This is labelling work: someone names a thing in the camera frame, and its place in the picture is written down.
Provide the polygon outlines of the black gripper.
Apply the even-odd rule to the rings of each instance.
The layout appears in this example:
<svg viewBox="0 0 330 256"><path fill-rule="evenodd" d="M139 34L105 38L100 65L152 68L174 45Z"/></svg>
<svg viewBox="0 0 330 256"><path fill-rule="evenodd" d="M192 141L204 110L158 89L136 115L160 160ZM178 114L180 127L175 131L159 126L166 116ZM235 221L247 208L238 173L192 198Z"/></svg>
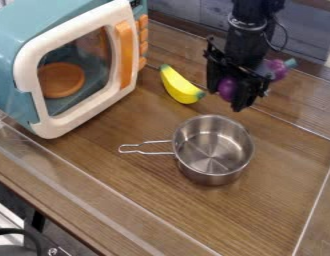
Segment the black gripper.
<svg viewBox="0 0 330 256"><path fill-rule="evenodd" d="M218 91L219 82L227 76L244 79L231 101L235 112L248 108L258 97L264 97L270 86L270 77L255 73L255 69L236 64L223 51L222 38L215 35L207 37L207 49L203 57L207 59L207 88L211 94Z"/></svg>

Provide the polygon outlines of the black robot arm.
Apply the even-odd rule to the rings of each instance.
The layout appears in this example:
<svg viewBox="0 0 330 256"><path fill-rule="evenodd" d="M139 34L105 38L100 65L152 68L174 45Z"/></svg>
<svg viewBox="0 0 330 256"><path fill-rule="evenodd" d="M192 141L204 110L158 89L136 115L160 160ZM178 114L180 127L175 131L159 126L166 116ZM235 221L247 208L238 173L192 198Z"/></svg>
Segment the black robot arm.
<svg viewBox="0 0 330 256"><path fill-rule="evenodd" d="M264 97L270 84L280 80L283 61L266 59L270 50L280 52L272 44L279 25L276 13L284 9L286 0L232 0L227 17L226 45L215 35L207 37L207 89L218 94L235 112L248 108L258 97Z"/></svg>

